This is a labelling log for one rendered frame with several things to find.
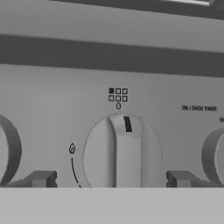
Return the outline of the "white stove control panel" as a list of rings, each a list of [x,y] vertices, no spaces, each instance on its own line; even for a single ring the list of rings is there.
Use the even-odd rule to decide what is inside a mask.
[[[210,181],[201,151],[224,128],[224,0],[0,0],[0,115],[22,144],[10,183],[56,171],[56,187],[92,188],[85,142],[113,114],[153,128],[155,187],[168,171]]]

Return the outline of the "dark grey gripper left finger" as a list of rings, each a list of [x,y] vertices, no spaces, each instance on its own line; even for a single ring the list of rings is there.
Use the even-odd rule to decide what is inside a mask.
[[[23,179],[9,183],[6,187],[56,187],[56,179],[56,171],[34,171]]]

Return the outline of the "white stove knob with black mark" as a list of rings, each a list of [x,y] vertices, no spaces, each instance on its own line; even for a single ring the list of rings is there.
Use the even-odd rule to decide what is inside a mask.
[[[84,173],[92,187],[155,187],[161,164],[158,138],[140,116],[109,115],[85,142]]]

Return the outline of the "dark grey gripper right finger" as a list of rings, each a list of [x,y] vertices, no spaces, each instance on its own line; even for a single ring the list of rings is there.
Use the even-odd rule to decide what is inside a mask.
[[[189,171],[168,171],[166,173],[167,187],[208,187],[223,188],[223,184],[216,184],[211,181],[205,181]]]

